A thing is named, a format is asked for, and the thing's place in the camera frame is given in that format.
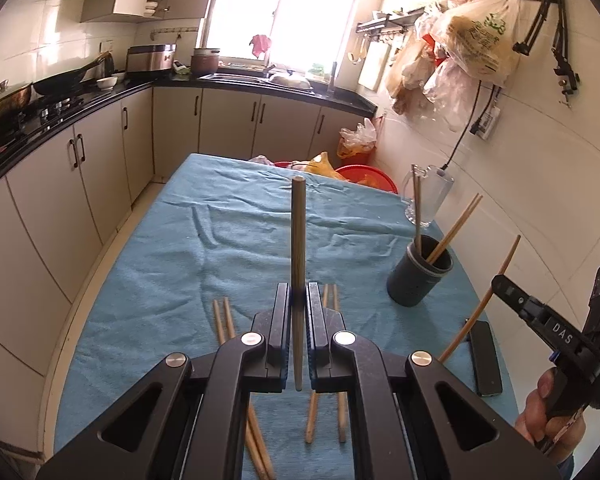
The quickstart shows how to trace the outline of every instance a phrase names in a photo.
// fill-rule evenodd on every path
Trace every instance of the electrical outlet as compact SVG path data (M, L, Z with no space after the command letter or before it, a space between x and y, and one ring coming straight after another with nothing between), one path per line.
M493 132L499 117L500 109L497 106L492 106L490 110L483 115L480 125L478 126L478 131L475 134L482 140L487 140Z
M113 40L105 40L100 42L100 53L112 52L113 51Z

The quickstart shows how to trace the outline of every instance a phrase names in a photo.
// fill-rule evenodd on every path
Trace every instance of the smartphone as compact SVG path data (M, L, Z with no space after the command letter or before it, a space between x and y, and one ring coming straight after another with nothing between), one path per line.
M469 331L471 359L474 362L476 393L489 397L502 393L502 378L491 327L486 321L478 320Z

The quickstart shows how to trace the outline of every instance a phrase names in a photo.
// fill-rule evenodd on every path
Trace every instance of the glass mug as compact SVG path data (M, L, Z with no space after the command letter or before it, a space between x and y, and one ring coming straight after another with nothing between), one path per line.
M415 170L416 175L420 177L422 200L420 204L420 225L429 227L449 190L451 190L454 180L445 170L441 170L437 166L427 166L426 170L416 166ZM402 183L402 201L406 206L405 216L412 224L415 224L416 213L413 205L413 182L411 177L412 174L409 171Z

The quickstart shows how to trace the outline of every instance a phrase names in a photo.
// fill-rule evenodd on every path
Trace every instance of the black frying pan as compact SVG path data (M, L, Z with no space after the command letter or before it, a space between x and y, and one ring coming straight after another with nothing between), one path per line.
M82 78L87 73L87 70L98 66L108 55L108 52L103 52L96 59L86 64L82 68L62 72L51 77L45 77L40 81L33 83L33 89L40 95L63 94L71 88L78 85Z

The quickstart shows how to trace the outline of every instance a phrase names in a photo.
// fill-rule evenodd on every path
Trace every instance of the black cabinet handle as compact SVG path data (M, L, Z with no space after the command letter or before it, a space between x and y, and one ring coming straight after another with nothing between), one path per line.
M82 134L78 134L77 139L80 140L80 145L82 146L82 156L80 157L80 161L84 162L87 158L84 156L84 138L82 138Z
M75 147L75 142L73 139L69 139L69 144L74 149L74 156L75 156L74 168L77 168L78 167L78 150Z

